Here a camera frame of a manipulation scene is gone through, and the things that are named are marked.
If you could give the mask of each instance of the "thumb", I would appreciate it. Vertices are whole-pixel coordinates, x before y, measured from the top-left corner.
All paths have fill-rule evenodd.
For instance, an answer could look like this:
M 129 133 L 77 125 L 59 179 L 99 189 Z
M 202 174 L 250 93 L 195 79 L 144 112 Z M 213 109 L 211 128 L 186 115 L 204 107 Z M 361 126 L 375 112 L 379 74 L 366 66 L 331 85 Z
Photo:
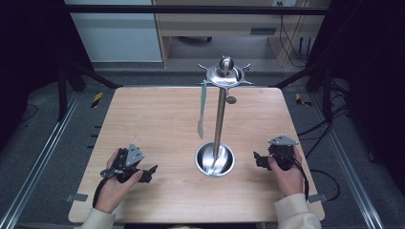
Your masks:
M 280 173 L 282 171 L 277 161 L 272 156 L 268 157 L 268 165 L 274 173 Z
M 134 173 L 125 183 L 125 188 L 127 190 L 130 190 L 136 183 L 138 183 L 138 181 L 140 180 L 140 178 L 143 175 L 143 170 L 138 170 L 136 173 Z

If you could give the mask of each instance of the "wooden tabletop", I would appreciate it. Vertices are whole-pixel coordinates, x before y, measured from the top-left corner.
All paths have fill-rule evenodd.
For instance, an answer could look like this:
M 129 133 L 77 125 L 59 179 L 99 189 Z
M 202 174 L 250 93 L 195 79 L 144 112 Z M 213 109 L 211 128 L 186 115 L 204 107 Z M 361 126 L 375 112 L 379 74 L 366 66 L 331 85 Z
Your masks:
M 133 142 L 145 154 L 140 169 L 158 164 L 150 183 L 138 183 L 118 206 L 120 222 L 197 223 L 276 221 L 273 202 L 282 198 L 272 172 L 258 168 L 253 151 L 268 155 L 267 141 L 278 135 L 298 139 L 283 94 L 274 88 L 239 87 L 229 90 L 235 104 L 226 104 L 221 142 L 236 157 L 234 169 L 224 177 L 208 177 L 196 167 L 197 149 L 213 141 L 219 89 L 207 88 L 204 138 L 197 133 L 201 88 L 120 88 L 105 117 L 69 219 L 84 221 L 91 208 L 100 171 L 116 148 Z M 316 189 L 309 179 L 309 194 Z M 320 202 L 309 208 L 318 218 L 325 214 Z

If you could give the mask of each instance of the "black curtain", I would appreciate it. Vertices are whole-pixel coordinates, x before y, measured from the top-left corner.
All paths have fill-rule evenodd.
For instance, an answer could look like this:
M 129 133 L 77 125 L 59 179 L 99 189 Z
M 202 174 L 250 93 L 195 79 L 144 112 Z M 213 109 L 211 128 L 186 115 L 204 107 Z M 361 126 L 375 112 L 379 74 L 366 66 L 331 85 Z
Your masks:
M 65 4 L 53 0 L 54 4 Z M 0 147 L 27 107 L 28 95 L 57 80 L 63 63 L 75 62 L 93 71 L 71 15 L 44 10 L 44 1 L 0 1 Z M 67 70 L 76 91 L 85 85 L 80 73 Z
M 404 7 L 403 1 L 363 1 L 332 49 L 326 66 L 332 77 L 349 82 L 352 117 L 371 155 L 386 165 L 405 194 L 405 150 L 401 145 L 405 142 Z M 339 18 L 326 18 L 328 21 L 317 39 L 336 32 L 333 28 Z M 323 48 L 322 41 L 314 46 L 312 61 Z M 309 81 L 317 82 L 312 86 L 320 86 L 323 76 L 314 74 Z

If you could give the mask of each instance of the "white cabinet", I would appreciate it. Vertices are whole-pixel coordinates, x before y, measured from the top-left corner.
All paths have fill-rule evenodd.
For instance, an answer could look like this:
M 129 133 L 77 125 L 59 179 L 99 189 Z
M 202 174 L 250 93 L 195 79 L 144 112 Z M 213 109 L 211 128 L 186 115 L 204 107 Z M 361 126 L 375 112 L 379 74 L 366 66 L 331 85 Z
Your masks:
M 75 5 L 152 5 L 150 0 L 65 0 Z M 92 62 L 161 62 L 152 13 L 72 13 Z

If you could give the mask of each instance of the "aluminum rail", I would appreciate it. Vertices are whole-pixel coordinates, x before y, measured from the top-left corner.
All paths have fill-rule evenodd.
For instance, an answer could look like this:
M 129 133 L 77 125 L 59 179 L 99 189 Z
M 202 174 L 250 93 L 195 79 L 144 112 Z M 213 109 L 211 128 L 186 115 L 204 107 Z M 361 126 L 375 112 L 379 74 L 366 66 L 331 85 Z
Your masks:
M 190 14 L 283 14 L 330 15 L 349 13 L 350 9 L 241 6 L 128 6 L 128 5 L 46 5 L 44 10 L 67 10 L 81 13 L 190 13 Z
M 47 143 L 42 149 L 41 154 L 33 165 L 30 174 L 27 176 L 23 186 L 20 188 L 17 196 L 11 204 L 11 207 L 0 220 L 1 229 L 11 229 L 14 228 L 19 217 L 21 216 L 24 207 L 26 206 L 36 184 L 43 171 L 45 170 L 46 165 L 48 164 L 49 159 L 51 158 L 54 148 L 57 145 L 60 137 L 62 136 L 71 116 L 75 110 L 75 106 L 80 94 L 74 93 L 69 104 L 69 110 L 64 116 L 64 118 L 56 123 L 56 126 L 53 129 L 51 136 L 48 138 Z
M 309 96 L 310 100 L 314 102 L 316 111 L 318 112 L 320 118 L 323 119 L 323 113 L 321 109 L 322 106 L 318 97 L 314 96 L 313 94 L 310 94 Z M 363 215 L 364 220 L 367 223 L 367 226 L 370 229 L 383 229 L 384 225 L 333 128 L 330 130 L 329 137 L 330 143 L 335 149 L 334 153 L 337 158 L 337 162 L 339 163 L 340 168 L 342 169 L 342 173 L 352 190 L 353 197 L 357 202 L 357 205 L 360 209 L 361 214 Z

